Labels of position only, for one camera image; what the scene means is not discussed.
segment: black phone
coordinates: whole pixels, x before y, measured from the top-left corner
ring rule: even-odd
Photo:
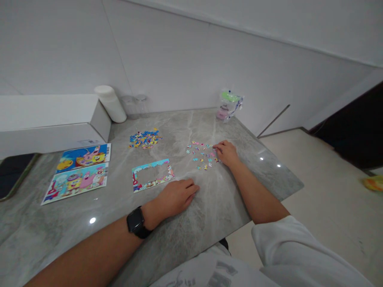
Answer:
[[[41,154],[7,157],[0,163],[0,201],[10,198],[21,185]]]

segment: black watch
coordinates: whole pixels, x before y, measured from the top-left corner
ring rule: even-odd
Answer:
[[[137,237],[141,239],[147,238],[152,230],[147,230],[144,226],[144,216],[142,215],[141,206],[134,209],[126,218],[128,224],[128,229],[130,233],[134,233]]]

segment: tiled floor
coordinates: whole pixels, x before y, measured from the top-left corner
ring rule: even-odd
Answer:
[[[261,139],[304,183],[283,205],[322,244],[376,286],[383,286],[383,195],[366,189],[366,174],[301,130]],[[249,223],[227,237],[233,257],[262,266]]]

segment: marble table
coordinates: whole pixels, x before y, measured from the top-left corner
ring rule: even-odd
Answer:
[[[130,135],[153,128],[163,136],[153,149],[128,149]],[[41,156],[15,196],[0,202],[0,285],[22,286],[81,240],[156,197],[166,183],[133,193],[131,170],[166,158],[176,180],[191,177],[201,189],[185,212],[163,222],[140,246],[112,286],[147,286],[247,224],[250,217],[229,170],[221,163],[197,170],[186,153],[192,141],[223,139],[236,145],[241,159],[280,201],[303,187],[239,120],[223,124],[214,109],[156,113],[113,124],[106,187],[40,206],[62,154],[49,153]]]

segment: person's left hand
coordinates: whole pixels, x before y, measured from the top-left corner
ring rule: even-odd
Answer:
[[[195,185],[192,179],[173,181],[164,188],[154,201],[163,211],[164,219],[166,219],[187,209],[198,190],[199,186]]]
[[[145,227],[153,230],[161,221],[187,209],[198,190],[192,179],[170,182],[155,199],[141,207]]]

